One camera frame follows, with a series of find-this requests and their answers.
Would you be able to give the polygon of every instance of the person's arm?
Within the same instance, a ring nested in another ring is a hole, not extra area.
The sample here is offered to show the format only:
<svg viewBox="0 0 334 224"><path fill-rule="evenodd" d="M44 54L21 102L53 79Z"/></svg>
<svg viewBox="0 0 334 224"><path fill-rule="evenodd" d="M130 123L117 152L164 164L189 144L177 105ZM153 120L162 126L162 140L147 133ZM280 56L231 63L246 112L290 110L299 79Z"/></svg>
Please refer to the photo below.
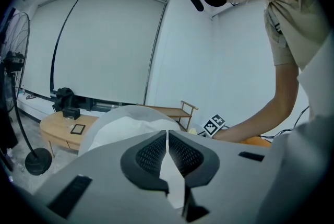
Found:
<svg viewBox="0 0 334 224"><path fill-rule="evenodd" d="M274 98L257 114L248 120L221 130L214 139L228 142L242 140L261 135L281 124L291 114L298 94L299 70L296 64L276 66L276 91Z"/></svg>

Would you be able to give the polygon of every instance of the person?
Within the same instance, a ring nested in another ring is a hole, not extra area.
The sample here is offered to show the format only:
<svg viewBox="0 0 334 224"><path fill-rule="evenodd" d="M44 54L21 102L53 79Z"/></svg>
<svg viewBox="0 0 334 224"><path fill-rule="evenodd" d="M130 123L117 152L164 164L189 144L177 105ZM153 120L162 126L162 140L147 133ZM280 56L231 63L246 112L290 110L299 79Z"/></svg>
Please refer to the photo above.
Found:
<svg viewBox="0 0 334 224"><path fill-rule="evenodd" d="M265 28L276 67L275 95L254 116L217 132L214 139L241 142L281 124L296 102L299 68L305 68L329 34L318 0L265 1Z"/></svg>

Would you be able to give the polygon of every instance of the beige t-shirt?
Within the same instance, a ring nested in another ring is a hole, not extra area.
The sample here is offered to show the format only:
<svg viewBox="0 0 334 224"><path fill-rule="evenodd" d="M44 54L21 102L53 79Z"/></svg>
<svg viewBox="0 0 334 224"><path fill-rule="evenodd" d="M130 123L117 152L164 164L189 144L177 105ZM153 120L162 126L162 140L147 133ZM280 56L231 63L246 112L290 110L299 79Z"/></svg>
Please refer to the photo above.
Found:
<svg viewBox="0 0 334 224"><path fill-rule="evenodd" d="M318 0L265 0L265 25L274 65L296 63L303 70L329 34L329 25ZM281 32L272 26L268 10Z"/></svg>

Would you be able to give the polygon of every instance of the person's forearm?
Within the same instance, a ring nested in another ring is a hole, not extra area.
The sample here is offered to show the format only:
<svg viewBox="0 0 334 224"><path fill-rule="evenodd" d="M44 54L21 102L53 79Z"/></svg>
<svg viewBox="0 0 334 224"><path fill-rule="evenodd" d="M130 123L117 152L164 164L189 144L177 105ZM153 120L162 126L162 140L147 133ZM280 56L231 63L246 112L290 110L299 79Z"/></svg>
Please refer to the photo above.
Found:
<svg viewBox="0 0 334 224"><path fill-rule="evenodd" d="M217 132L213 138L228 142L240 142L272 130L288 116L289 112L282 108L279 100L273 98L257 114L234 127Z"/></svg>

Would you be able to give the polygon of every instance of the black box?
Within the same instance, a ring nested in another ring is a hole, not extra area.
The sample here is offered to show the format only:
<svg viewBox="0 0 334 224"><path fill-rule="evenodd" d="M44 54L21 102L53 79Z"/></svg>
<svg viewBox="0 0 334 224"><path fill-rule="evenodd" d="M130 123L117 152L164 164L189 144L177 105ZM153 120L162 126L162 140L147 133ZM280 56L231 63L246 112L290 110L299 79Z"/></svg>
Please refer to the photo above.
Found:
<svg viewBox="0 0 334 224"><path fill-rule="evenodd" d="M76 120L80 117L80 110L78 108L66 107L62 109L63 117L73 116L73 119Z"/></svg>

